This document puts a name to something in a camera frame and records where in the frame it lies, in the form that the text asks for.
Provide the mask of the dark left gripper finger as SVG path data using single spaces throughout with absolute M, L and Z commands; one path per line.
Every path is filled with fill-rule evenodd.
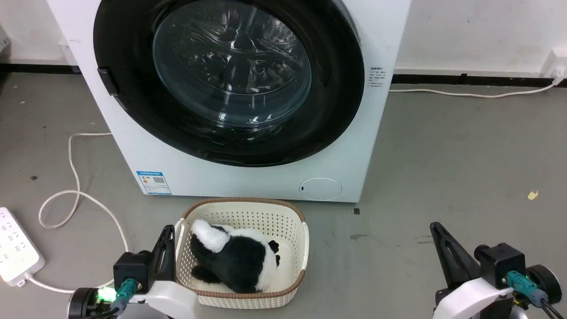
M 176 281 L 174 226 L 166 226 L 166 280 Z
M 169 281 L 169 226 L 164 226 L 152 250 L 153 281 Z

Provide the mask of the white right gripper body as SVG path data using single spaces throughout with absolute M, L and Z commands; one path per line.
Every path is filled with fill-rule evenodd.
M 509 286 L 496 288 L 481 277 L 467 281 L 439 302 L 433 319 L 471 319 L 512 291 Z

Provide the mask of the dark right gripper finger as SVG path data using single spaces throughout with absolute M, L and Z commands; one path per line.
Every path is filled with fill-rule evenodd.
M 440 222 L 432 222 L 430 230 L 448 291 L 480 277 L 480 265 Z

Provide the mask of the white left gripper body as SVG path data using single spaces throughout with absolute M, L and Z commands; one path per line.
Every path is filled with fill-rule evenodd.
M 147 304 L 172 319 L 197 319 L 198 295 L 175 281 L 157 280 L 146 294 L 134 295 L 129 303 Z

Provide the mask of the white front-load washing machine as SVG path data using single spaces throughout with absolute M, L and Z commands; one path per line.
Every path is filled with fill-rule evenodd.
M 358 202 L 369 169 L 389 87 L 369 88 L 372 66 L 391 72 L 412 0 L 337 0 L 344 6 L 360 43 L 365 71 L 360 107 L 346 131 L 322 151 L 286 165 L 241 167 L 205 161 L 178 151 L 138 125 L 108 94 L 97 72 L 93 25 L 101 0 L 47 0 L 79 69 L 129 169 L 162 172 L 175 196 L 258 197 L 308 200 L 299 186 L 312 178 L 336 180 L 340 196 L 330 202 Z

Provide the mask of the black round glass washer door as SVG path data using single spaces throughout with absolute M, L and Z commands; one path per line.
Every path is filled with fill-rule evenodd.
M 138 125 L 222 165 L 310 157 L 362 101 L 362 50 L 337 0 L 101 0 L 93 48 Z

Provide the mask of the black and white panda plush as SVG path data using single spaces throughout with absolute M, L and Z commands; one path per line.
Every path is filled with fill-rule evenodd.
M 224 284 L 235 293 L 260 293 L 277 276 L 280 245 L 251 228 L 235 229 L 197 219 L 191 226 L 190 251 L 197 264 L 191 275 Z

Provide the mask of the blue energy label sticker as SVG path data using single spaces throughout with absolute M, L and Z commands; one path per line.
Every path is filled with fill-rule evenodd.
M 171 195 L 172 192 L 162 172 L 137 171 L 142 189 L 148 195 Z

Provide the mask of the cream perforated laundry basket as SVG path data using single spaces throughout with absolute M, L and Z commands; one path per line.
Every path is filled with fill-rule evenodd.
M 195 279 L 191 270 L 197 259 L 190 251 L 191 226 L 197 219 L 235 229 L 254 229 L 279 245 L 281 257 L 271 285 L 261 293 L 237 294 L 224 284 Z M 306 273 L 310 235 L 302 212 L 289 202 L 270 198 L 208 198 L 191 206 L 176 226 L 178 284 L 197 294 L 198 302 L 229 309 L 270 309 L 287 305 L 296 295 Z

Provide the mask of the white power strip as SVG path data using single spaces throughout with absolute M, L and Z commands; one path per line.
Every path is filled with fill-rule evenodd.
M 23 287 L 45 266 L 45 259 L 18 220 L 0 207 L 0 277 L 11 287 Z

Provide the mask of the white oval filter hatch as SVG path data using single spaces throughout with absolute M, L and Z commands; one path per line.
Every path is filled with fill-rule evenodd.
M 342 193 L 342 186 L 336 180 L 312 178 L 299 186 L 302 196 L 312 201 L 330 201 Z

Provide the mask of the small text sticker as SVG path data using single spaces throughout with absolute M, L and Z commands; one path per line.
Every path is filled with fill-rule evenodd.
M 389 87 L 391 83 L 391 72 L 381 66 L 372 66 L 367 73 L 366 85 L 369 88 Z

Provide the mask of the white wall socket plug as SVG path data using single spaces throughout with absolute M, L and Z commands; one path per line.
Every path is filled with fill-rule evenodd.
M 554 48 L 540 68 L 541 78 L 551 78 L 551 84 L 558 86 L 567 76 L 567 47 Z

